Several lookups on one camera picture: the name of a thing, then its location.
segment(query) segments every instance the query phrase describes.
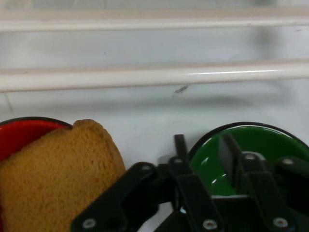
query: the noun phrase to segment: green bowl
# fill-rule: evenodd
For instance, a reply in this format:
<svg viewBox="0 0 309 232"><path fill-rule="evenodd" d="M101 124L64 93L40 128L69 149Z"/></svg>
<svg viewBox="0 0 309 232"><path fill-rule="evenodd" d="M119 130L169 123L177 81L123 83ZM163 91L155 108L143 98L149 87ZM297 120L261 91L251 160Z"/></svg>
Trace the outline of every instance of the green bowl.
<svg viewBox="0 0 309 232"><path fill-rule="evenodd" d="M238 122L216 128L205 134L189 152L191 166L210 195L236 195L218 156L219 138L226 133L234 137L242 151L258 152L271 164L286 156L309 161L309 147L279 128L254 122Z"/></svg>

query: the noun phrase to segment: red plate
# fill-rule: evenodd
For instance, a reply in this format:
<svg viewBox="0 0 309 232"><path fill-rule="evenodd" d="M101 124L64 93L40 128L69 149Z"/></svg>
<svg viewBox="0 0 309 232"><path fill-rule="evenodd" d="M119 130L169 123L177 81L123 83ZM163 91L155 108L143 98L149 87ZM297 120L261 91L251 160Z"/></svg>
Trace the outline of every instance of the red plate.
<svg viewBox="0 0 309 232"><path fill-rule="evenodd" d="M72 125L46 117L21 117L0 123L0 161L58 128ZM0 232L3 232L0 220Z"/></svg>

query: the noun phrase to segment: bread slice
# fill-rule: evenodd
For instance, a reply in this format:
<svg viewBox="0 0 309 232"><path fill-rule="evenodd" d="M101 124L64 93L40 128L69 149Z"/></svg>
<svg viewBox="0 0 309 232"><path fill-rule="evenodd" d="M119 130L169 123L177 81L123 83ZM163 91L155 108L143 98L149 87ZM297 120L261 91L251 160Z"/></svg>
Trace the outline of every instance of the bread slice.
<svg viewBox="0 0 309 232"><path fill-rule="evenodd" d="M99 123L80 120L52 131L0 163L4 232L69 232L71 221L124 172Z"/></svg>

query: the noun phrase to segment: white bar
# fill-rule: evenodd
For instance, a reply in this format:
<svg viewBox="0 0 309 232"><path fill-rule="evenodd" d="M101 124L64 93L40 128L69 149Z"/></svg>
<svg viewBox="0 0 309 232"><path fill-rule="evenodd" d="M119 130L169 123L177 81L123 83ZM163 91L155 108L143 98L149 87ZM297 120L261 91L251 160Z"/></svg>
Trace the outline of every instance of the white bar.
<svg viewBox="0 0 309 232"><path fill-rule="evenodd" d="M0 92L309 78L309 59L114 69L0 70Z"/></svg>
<svg viewBox="0 0 309 232"><path fill-rule="evenodd" d="M188 29L309 25L309 7L104 11L3 11L3 31Z"/></svg>

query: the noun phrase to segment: white surface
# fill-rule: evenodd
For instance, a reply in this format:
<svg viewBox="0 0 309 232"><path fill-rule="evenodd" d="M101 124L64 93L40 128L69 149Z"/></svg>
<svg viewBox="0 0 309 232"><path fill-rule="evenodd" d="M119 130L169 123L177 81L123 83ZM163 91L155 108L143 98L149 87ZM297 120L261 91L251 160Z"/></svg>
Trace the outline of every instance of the white surface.
<svg viewBox="0 0 309 232"><path fill-rule="evenodd" d="M309 58L309 27L0 33L0 69Z"/></svg>
<svg viewBox="0 0 309 232"><path fill-rule="evenodd" d="M0 71L0 91L159 86L309 77L309 59L115 69Z"/></svg>
<svg viewBox="0 0 309 232"><path fill-rule="evenodd" d="M174 134L184 133L191 148L206 132L237 121L278 126L309 144L309 80L196 85L175 93L181 87L8 93L12 110L3 114L9 107L0 105L0 120L95 119L111 133L127 167L174 154ZM153 231L166 208L142 231Z"/></svg>
<svg viewBox="0 0 309 232"><path fill-rule="evenodd" d="M257 65L264 59L308 60L308 40L309 27L3 33L0 34L0 89L308 78L305 63L296 66L289 60L272 66L264 61ZM234 61L245 63L239 63L238 67L232 63L226 64L227 67L213 64ZM201 68L190 68L201 63ZM147 70L148 66L159 69Z"/></svg>
<svg viewBox="0 0 309 232"><path fill-rule="evenodd" d="M4 11L0 14L0 32L308 25L308 6L220 10Z"/></svg>
<svg viewBox="0 0 309 232"><path fill-rule="evenodd" d="M307 0L0 0L3 10L249 8L308 5Z"/></svg>

